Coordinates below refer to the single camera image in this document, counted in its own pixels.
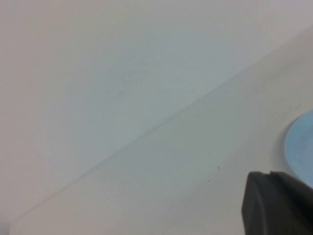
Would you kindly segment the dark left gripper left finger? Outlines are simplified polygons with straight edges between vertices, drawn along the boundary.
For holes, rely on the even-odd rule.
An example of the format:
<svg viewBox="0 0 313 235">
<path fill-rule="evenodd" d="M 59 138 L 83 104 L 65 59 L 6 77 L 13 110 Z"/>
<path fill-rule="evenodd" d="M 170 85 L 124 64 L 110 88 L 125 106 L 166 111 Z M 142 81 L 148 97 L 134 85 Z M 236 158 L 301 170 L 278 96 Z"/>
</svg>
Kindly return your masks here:
<svg viewBox="0 0 313 235">
<path fill-rule="evenodd" d="M 297 234 L 291 201 L 268 174 L 248 174 L 242 218 L 246 235 Z"/>
</svg>

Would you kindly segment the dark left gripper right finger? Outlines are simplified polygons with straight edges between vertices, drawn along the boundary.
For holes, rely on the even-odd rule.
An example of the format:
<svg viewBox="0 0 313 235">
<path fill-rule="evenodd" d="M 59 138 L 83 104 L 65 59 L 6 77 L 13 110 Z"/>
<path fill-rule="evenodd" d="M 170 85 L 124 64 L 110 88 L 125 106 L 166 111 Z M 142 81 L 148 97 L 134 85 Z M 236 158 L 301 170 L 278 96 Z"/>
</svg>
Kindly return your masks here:
<svg viewBox="0 0 313 235">
<path fill-rule="evenodd" d="M 297 233 L 311 235 L 313 233 L 313 188 L 284 172 L 272 171 L 269 175 L 278 184 L 302 228 L 308 230 L 301 232 L 297 228 Z"/>
</svg>

